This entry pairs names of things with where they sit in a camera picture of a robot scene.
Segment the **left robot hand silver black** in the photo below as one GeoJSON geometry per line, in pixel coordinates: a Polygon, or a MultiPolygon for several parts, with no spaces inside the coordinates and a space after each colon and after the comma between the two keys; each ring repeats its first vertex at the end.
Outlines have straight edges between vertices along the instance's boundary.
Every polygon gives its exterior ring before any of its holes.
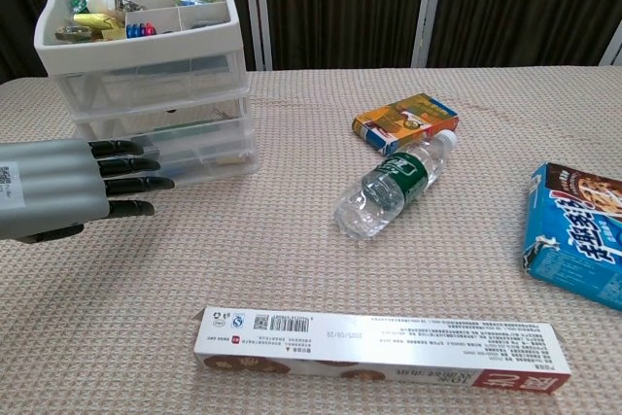
{"type": "Polygon", "coordinates": [[[175,182],[127,140],[57,139],[0,144],[0,240],[34,244],[81,233],[90,222],[148,217],[148,201],[120,200],[175,182]]]}

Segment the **clear drawer under tray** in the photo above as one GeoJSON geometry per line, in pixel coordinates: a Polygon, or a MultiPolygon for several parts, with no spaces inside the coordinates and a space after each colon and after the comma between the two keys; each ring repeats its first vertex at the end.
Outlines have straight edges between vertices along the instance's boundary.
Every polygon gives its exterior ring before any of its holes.
{"type": "Polygon", "coordinates": [[[53,80],[69,108],[86,115],[141,113],[168,104],[189,106],[242,94],[249,88],[241,51],[64,75],[53,80]]]}

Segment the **clear lowest drawer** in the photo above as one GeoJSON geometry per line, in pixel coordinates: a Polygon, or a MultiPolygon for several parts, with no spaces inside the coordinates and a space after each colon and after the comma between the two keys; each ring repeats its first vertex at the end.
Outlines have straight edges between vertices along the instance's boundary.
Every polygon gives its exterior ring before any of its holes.
{"type": "Polygon", "coordinates": [[[151,132],[130,140],[159,163],[155,176],[178,186],[244,175],[259,166],[255,131],[236,124],[151,132]]]}

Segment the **orange yellow snack box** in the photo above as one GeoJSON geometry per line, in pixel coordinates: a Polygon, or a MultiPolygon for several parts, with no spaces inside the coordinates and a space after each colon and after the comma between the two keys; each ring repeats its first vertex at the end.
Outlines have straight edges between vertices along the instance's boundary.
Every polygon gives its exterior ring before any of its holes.
{"type": "Polygon", "coordinates": [[[373,150],[389,156],[440,130],[455,130],[458,123],[457,112],[419,93],[355,116],[352,128],[373,150]]]}

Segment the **long white red box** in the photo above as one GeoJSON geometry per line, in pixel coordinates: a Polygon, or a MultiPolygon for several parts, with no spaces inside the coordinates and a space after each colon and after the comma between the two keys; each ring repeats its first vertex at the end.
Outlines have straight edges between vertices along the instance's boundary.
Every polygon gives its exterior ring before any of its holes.
{"type": "Polygon", "coordinates": [[[206,307],[205,368],[551,394],[570,379],[544,323],[206,307]]]}

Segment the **blue cookie box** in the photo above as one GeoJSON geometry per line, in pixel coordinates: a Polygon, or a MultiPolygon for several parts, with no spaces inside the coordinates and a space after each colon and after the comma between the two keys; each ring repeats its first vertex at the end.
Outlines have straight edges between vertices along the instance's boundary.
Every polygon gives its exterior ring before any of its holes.
{"type": "Polygon", "coordinates": [[[532,175],[523,269],[622,311],[622,181],[546,162],[532,175]]]}

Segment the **colourful snack packet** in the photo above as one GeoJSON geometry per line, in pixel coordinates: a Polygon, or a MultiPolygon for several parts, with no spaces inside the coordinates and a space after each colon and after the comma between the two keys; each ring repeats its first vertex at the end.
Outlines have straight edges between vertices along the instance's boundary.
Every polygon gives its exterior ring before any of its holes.
{"type": "Polygon", "coordinates": [[[54,32],[58,41],[81,43],[90,41],[93,30],[88,26],[61,26],[54,32]]]}

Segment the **yellow wrapper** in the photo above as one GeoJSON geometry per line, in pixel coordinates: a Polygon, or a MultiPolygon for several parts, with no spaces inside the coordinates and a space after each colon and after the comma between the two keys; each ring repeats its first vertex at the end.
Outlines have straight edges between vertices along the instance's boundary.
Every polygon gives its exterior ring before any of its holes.
{"type": "Polygon", "coordinates": [[[72,20],[80,25],[97,30],[124,28],[124,23],[115,17],[106,14],[74,14],[72,20]]]}

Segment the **coloured clips row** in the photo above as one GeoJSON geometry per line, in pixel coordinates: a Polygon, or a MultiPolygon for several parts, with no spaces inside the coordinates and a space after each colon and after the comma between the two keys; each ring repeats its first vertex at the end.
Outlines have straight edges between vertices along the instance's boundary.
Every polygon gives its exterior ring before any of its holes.
{"type": "Polygon", "coordinates": [[[150,37],[156,34],[156,28],[150,22],[128,23],[125,26],[125,35],[127,39],[150,37]]]}

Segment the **beige woven tablecloth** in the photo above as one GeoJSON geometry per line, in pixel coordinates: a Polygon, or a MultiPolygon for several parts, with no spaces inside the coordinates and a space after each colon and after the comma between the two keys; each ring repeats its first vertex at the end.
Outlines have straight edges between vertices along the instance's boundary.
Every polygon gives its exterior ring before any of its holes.
{"type": "Polygon", "coordinates": [[[622,313],[521,268],[531,174],[622,180],[622,66],[293,70],[249,77],[255,174],[151,194],[156,213],[0,242],[0,415],[622,415],[622,313]],[[423,92],[460,117],[439,181],[370,241],[332,209],[379,160],[355,115],[423,92]],[[552,395],[208,371],[207,305],[544,322],[552,395]]]}

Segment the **clear water bottle green label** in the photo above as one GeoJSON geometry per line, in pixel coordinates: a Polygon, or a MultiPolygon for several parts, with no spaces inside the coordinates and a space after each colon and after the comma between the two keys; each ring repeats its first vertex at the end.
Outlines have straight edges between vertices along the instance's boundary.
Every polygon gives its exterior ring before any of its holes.
{"type": "Polygon", "coordinates": [[[340,231],[355,240],[380,233],[436,182],[457,143],[456,133],[443,129],[384,158],[336,201],[340,231]]]}

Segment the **white plastic drawer organizer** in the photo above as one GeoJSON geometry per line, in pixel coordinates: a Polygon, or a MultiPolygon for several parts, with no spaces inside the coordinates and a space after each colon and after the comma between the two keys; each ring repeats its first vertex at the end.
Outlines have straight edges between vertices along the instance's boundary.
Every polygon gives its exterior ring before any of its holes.
{"type": "MultiPolygon", "coordinates": [[[[190,59],[202,56],[220,55],[241,51],[244,45],[239,16],[234,0],[218,0],[215,3],[196,6],[177,6],[173,0],[133,0],[146,7],[145,11],[116,12],[113,16],[124,23],[124,28],[93,29],[90,41],[70,43],[58,41],[54,32],[61,26],[80,26],[72,20],[70,0],[47,0],[40,14],[34,33],[34,47],[49,77],[115,70],[160,62],[190,59]],[[157,34],[150,37],[127,39],[125,26],[128,23],[150,22],[157,34]]],[[[215,101],[245,96],[246,111],[234,120],[218,121],[213,125],[222,127],[236,124],[254,130],[249,108],[249,89],[242,94],[224,95],[215,101]]],[[[117,113],[86,115],[74,113],[68,105],[71,120],[86,121],[108,118],[123,114],[141,114],[168,108],[189,106],[168,104],[162,109],[151,109],[141,113],[117,113]]]]}

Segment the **grey metal screen frame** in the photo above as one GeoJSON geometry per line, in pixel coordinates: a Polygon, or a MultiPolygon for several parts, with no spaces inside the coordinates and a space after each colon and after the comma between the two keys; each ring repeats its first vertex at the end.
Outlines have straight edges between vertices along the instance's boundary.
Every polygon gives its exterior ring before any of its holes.
{"type": "Polygon", "coordinates": [[[272,71],[273,57],[268,0],[248,0],[255,66],[258,71],[272,71]]]}
{"type": "Polygon", "coordinates": [[[606,47],[605,52],[599,61],[599,65],[609,66],[609,65],[622,64],[621,53],[622,53],[622,23],[618,25],[611,40],[609,41],[608,46],[606,47]]]}
{"type": "Polygon", "coordinates": [[[427,66],[437,5],[438,0],[420,0],[411,56],[412,68],[424,68],[427,66]]]}

